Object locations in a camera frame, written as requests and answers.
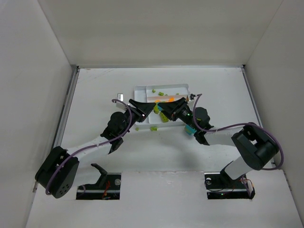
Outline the orange lego pieces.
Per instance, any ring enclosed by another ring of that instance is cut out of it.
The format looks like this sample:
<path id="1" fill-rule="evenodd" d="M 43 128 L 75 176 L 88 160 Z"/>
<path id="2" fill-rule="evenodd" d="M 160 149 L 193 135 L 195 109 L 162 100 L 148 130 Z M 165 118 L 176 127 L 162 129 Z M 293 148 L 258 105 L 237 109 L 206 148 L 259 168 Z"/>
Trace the orange lego pieces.
<path id="1" fill-rule="evenodd" d="M 177 99 L 174 98 L 174 97 L 169 97 L 169 98 L 166 98 L 166 99 L 157 99 L 157 100 L 155 100 L 155 103 L 169 103 L 169 102 L 174 102 L 176 100 Z"/>

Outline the green duplo brick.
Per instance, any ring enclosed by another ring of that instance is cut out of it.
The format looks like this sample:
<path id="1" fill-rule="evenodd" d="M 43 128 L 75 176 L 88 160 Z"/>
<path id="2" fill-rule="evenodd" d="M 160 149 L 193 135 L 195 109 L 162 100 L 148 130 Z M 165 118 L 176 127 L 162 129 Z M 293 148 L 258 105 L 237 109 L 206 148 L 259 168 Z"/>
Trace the green duplo brick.
<path id="1" fill-rule="evenodd" d="M 159 116 L 163 123 L 167 123 L 169 121 L 169 119 L 163 113 L 160 113 Z"/>

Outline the teal and green duplo stack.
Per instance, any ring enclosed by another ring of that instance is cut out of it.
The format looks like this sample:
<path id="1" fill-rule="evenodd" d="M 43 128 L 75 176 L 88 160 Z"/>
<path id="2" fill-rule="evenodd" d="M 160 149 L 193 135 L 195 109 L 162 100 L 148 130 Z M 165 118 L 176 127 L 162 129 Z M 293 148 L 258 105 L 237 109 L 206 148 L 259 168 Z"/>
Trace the teal and green duplo stack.
<path id="1" fill-rule="evenodd" d="M 192 127 L 190 127 L 190 126 L 188 126 L 188 125 L 186 125 L 186 126 L 184 127 L 184 130 L 185 130 L 185 132 L 186 132 L 188 135 L 192 135 L 192 134 L 194 134 L 194 133 L 196 132 L 195 129 L 193 129 Z"/>

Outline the small green lego pieces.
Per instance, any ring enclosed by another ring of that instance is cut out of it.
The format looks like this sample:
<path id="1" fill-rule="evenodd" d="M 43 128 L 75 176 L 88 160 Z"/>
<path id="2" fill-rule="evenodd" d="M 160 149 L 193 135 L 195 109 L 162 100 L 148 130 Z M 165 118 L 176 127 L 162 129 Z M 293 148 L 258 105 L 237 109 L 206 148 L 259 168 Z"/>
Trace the small green lego pieces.
<path id="1" fill-rule="evenodd" d="M 136 86 L 134 89 L 134 99 L 143 103 L 155 103 L 157 99 L 166 99 L 169 97 L 181 98 L 182 92 L 180 88 L 157 88 L 156 86 Z M 151 128 L 164 128 L 183 125 L 181 120 L 175 122 L 168 121 L 163 123 L 159 114 L 152 111 L 142 123 L 136 123 L 135 127 L 139 130 Z"/>

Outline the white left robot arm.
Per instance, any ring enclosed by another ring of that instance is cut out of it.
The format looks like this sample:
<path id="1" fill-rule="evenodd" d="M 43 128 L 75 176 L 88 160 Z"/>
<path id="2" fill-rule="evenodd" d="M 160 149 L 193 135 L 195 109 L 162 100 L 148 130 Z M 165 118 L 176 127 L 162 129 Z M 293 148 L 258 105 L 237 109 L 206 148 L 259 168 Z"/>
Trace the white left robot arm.
<path id="1" fill-rule="evenodd" d="M 63 197 L 75 182 L 83 185 L 86 177 L 80 174 L 80 169 L 85 166 L 96 167 L 94 159 L 99 154 L 108 155 L 116 151 L 130 128 L 136 122 L 143 122 L 156 105 L 133 99 L 130 99 L 128 104 L 118 99 L 112 99 L 112 102 L 120 103 L 125 107 L 125 111 L 111 114 L 106 128 L 98 137 L 68 149 L 56 146 L 49 152 L 35 175 L 36 182 L 45 188 L 46 195 L 58 199 Z"/>

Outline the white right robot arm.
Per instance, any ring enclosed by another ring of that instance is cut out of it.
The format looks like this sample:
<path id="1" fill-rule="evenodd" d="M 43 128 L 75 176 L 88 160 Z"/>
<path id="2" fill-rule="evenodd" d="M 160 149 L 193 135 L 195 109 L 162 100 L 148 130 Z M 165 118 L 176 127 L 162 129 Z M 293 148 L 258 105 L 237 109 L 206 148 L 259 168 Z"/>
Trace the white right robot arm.
<path id="1" fill-rule="evenodd" d="M 209 123 L 207 110 L 197 106 L 189 108 L 184 97 L 174 102 L 158 103 L 158 107 L 169 120 L 182 120 L 199 144 L 227 145 L 238 150 L 240 156 L 219 173 L 223 183 L 232 183 L 252 170 L 263 169 L 282 150 L 271 133 L 254 123 L 214 128 Z"/>

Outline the white divided tray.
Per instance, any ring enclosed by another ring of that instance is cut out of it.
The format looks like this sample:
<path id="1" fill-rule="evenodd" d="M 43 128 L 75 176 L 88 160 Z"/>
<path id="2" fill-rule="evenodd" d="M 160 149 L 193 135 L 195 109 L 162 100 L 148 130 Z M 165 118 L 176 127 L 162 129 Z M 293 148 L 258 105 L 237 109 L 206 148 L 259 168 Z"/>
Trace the white divided tray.
<path id="1" fill-rule="evenodd" d="M 134 88 L 134 100 L 142 103 L 173 102 L 182 97 L 187 99 L 189 107 L 192 108 L 194 99 L 190 98 L 188 84 L 138 85 Z M 140 130 L 146 130 L 151 127 L 157 127 L 160 129 L 182 125 L 184 125 L 184 123 L 180 119 L 175 122 L 163 122 L 159 114 L 151 112 L 142 123 L 136 123 L 135 127 Z"/>

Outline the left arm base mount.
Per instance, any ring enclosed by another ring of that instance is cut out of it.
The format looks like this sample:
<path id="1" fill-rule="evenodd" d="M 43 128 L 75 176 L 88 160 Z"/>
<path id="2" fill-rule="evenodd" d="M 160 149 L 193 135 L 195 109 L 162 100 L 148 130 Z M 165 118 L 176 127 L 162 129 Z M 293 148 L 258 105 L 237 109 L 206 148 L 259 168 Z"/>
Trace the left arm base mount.
<path id="1" fill-rule="evenodd" d="M 96 163 L 91 166 L 98 170 L 98 180 L 77 187 L 76 200 L 119 200 L 122 174 L 108 173 Z"/>

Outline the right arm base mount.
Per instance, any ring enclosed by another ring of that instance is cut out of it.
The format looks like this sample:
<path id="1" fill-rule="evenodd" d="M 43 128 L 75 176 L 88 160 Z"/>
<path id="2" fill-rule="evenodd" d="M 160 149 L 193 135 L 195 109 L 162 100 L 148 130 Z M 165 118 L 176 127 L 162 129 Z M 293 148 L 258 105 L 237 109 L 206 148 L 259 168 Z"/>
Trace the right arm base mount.
<path id="1" fill-rule="evenodd" d="M 256 195 L 252 181 L 245 174 L 237 180 L 232 180 L 228 183 L 222 180 L 219 172 L 206 172 L 204 173 L 204 178 L 206 194 L 209 200 L 252 200 Z"/>

